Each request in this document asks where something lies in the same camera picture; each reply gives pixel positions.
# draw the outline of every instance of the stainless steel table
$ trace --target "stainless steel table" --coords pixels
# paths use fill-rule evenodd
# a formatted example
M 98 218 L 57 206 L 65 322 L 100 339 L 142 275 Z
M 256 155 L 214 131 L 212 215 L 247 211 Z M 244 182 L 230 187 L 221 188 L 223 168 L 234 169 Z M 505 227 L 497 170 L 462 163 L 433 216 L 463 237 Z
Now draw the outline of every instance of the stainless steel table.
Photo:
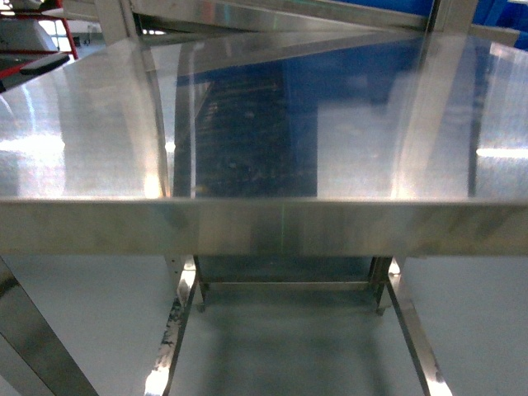
M 0 97 L 0 252 L 165 255 L 179 291 L 151 394 L 204 292 L 197 257 L 371 256 L 330 283 L 372 286 L 380 311 L 388 290 L 424 393 L 449 394 L 393 257 L 528 253 L 527 72 L 464 36 L 117 43 Z M 3 265 L 0 301 L 19 289 Z M 0 342 L 27 355 L 17 331 Z

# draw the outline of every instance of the concrete floor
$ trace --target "concrete floor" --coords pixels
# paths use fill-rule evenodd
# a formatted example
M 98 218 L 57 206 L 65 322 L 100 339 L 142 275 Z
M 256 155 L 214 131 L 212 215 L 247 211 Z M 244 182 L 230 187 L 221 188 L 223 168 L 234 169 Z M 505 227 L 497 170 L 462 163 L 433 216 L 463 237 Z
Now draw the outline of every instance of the concrete floor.
M 161 257 L 8 257 L 101 396 L 140 395 L 172 287 Z M 455 395 L 528 394 L 528 260 L 428 258 L 404 275 Z M 0 394 L 17 396 L 0 380 Z M 171 395 L 414 395 L 394 311 L 365 293 L 215 293 Z

